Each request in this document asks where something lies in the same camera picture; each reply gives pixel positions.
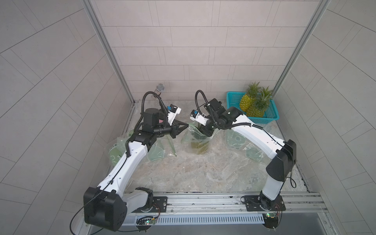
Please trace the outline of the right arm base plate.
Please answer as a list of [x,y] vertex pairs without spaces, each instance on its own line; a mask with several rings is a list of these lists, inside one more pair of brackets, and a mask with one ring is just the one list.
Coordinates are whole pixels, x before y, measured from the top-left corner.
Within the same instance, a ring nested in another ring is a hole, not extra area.
[[241,203],[245,204],[248,212],[268,212],[268,211],[285,211],[286,206],[281,197],[278,195],[275,200],[270,200],[263,194],[246,195],[240,198]]

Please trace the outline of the orange pineapple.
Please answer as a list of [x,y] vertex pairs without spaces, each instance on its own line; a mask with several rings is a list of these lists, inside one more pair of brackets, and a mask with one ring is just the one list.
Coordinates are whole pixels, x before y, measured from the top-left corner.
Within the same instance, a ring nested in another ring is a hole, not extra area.
[[265,99],[272,99],[272,93],[273,93],[273,90],[270,90],[269,87],[267,87],[267,88],[262,88],[261,95],[262,95]]

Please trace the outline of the zip-top bag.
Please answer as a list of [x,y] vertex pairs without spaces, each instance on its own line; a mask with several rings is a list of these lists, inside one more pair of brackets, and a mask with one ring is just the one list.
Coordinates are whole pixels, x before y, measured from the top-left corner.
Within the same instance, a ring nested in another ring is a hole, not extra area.
[[225,131],[225,146],[229,151],[253,161],[262,164],[270,162],[266,159],[266,154],[259,147],[234,130],[229,129]]
[[187,153],[202,155],[208,152],[210,148],[210,141],[219,132],[218,129],[214,130],[212,136],[207,137],[202,134],[195,122],[189,123],[188,128],[184,131],[184,136],[181,140],[183,149]]
[[172,137],[166,135],[157,138],[156,142],[153,144],[151,149],[147,154],[149,161],[162,160],[165,157],[176,157],[177,153],[173,144]]
[[126,134],[115,138],[107,144],[105,152],[112,166],[115,166],[126,152],[126,141],[132,136],[133,133],[134,131],[130,130]]

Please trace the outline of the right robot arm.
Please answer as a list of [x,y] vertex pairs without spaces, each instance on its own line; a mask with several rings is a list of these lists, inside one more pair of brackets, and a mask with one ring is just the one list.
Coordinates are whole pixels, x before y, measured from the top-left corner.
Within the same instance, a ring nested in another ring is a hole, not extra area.
[[268,176],[265,185],[255,204],[265,211],[279,208],[276,200],[296,164],[295,142],[274,137],[254,124],[241,110],[236,107],[225,109],[217,99],[204,104],[204,108],[209,116],[204,118],[202,133],[209,135],[214,129],[231,129],[245,137],[271,160],[266,166]]

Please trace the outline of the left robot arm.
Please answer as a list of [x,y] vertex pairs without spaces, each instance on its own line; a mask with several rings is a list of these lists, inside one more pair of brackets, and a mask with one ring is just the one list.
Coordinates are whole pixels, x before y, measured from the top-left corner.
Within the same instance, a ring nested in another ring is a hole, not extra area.
[[117,231],[126,216],[136,210],[153,208],[153,191],[138,187],[131,193],[124,190],[140,161],[148,154],[157,138],[170,135],[176,138],[188,124],[178,121],[181,108],[170,105],[162,109],[148,108],[142,112],[126,152],[112,171],[96,187],[89,187],[83,196],[84,220],[87,224]]

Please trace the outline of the yellow pineapple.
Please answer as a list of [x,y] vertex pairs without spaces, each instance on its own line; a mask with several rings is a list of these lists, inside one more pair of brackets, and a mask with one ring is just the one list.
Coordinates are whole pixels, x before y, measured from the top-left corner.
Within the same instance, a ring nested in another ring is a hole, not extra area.
[[256,101],[260,87],[259,82],[253,82],[249,85],[245,95],[240,100],[240,109],[246,112]]

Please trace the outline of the green pineapple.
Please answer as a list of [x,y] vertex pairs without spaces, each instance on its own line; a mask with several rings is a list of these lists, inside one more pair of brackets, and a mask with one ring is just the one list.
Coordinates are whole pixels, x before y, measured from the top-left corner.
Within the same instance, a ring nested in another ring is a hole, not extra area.
[[248,117],[262,118],[270,105],[271,99],[265,99],[261,93],[258,94],[254,104],[246,111]]
[[210,138],[203,135],[195,125],[191,126],[191,147],[195,154],[205,154],[210,145]]

